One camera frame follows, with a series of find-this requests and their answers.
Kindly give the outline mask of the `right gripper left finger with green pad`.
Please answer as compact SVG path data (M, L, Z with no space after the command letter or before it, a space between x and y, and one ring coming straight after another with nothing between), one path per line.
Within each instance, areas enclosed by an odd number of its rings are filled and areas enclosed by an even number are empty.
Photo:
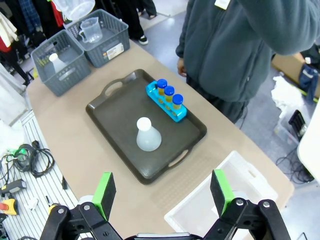
M73 209L64 205L51 208L41 240L77 240L81 234L91 234L89 240L120 240L121 236L109 222L116 195L114 175L105 172L90 201Z

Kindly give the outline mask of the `person's right hand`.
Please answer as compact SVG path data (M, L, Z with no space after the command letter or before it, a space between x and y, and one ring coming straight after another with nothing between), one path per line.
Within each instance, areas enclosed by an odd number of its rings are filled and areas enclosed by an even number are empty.
M187 77L187 72L185 69L185 64L184 64L184 59L183 58L179 58L177 61L177 72L180 76L186 78Z

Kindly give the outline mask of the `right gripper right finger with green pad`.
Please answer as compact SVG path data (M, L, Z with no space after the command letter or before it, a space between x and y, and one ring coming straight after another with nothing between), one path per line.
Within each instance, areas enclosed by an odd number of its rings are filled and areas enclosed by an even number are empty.
M248 230L254 240L291 238L276 203L263 199L255 204L235 197L223 170L212 171L210 191L219 218L203 237L205 240L231 240L238 230Z

